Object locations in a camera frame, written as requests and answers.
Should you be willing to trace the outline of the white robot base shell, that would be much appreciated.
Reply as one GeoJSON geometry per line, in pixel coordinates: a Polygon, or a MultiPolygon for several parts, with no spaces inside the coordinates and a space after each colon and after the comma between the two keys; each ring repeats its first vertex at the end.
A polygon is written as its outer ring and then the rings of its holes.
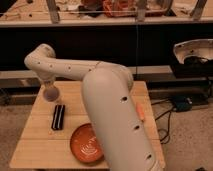
{"type": "Polygon", "coordinates": [[[180,64],[192,56],[213,60],[213,39],[194,39],[177,43],[173,46],[173,53],[180,64]]]}

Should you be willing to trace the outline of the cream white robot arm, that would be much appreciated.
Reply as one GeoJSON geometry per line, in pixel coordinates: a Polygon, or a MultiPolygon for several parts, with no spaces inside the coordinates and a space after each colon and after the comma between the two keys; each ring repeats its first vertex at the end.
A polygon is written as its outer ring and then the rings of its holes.
{"type": "Polygon", "coordinates": [[[131,71],[104,61],[58,59],[41,44],[24,59],[45,86],[43,97],[57,101],[55,78],[82,82],[81,95],[110,171],[163,171],[130,96],[131,71]]]}

